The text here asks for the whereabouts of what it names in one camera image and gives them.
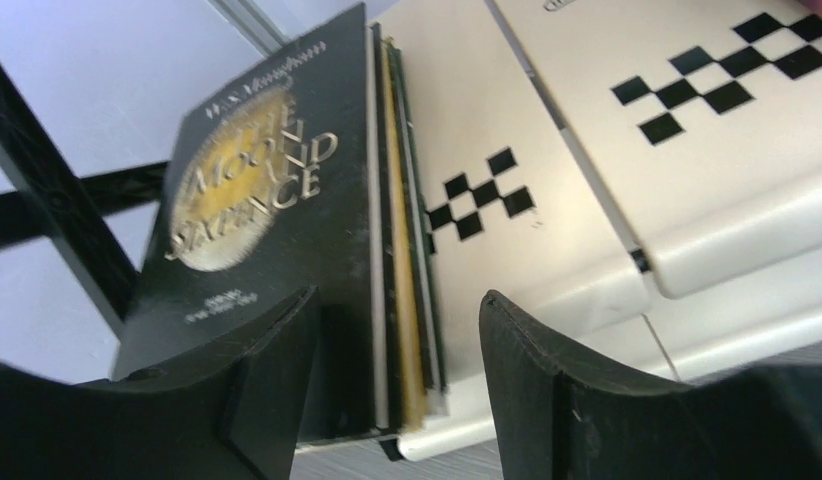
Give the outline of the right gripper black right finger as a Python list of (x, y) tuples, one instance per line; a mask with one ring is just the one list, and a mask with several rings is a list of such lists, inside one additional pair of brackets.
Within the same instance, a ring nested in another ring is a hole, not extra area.
[(822, 479), (822, 366), (677, 383), (495, 290), (481, 301), (479, 335), (507, 479)]

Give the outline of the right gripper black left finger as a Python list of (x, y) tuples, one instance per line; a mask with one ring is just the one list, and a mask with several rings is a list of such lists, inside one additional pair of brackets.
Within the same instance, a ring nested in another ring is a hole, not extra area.
[(0, 363), (0, 479), (285, 479), (318, 330), (308, 287), (120, 381)]

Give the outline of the yellow book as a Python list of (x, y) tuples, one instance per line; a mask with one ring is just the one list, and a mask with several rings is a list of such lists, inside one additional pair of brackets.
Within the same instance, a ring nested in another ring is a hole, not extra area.
[(379, 56), (382, 61), (381, 79), (384, 81), (385, 145), (391, 201), (392, 251), (394, 256), (403, 430), (409, 432), (416, 431), (423, 426), (424, 418), (427, 415), (427, 400), (423, 383), (422, 361), (420, 359), (415, 282), (409, 252), (407, 214), (402, 185), (388, 45), (384, 40), (379, 42)]

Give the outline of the green gold cover book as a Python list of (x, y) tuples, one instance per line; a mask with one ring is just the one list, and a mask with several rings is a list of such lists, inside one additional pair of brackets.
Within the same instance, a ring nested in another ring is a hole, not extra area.
[(427, 395), (442, 400), (448, 391), (445, 365), (442, 359), (443, 343), (440, 319), (431, 278), (430, 256), (433, 252), (432, 237), (427, 230), (427, 211), (420, 188), (414, 129), (404, 79), (401, 50), (393, 43), (385, 43), (394, 117), (399, 135), (399, 156), (403, 168), (402, 182), (405, 195), (406, 217), (409, 233), (409, 249), (413, 256), (413, 281), (418, 312), (418, 330), (423, 368), (423, 383)]

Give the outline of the black Moon Sixpence book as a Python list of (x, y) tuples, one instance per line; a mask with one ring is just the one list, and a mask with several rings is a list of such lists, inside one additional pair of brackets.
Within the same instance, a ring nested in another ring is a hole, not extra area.
[(162, 362), (314, 286), (300, 438), (395, 431), (372, 36), (357, 3), (183, 118), (112, 374)]

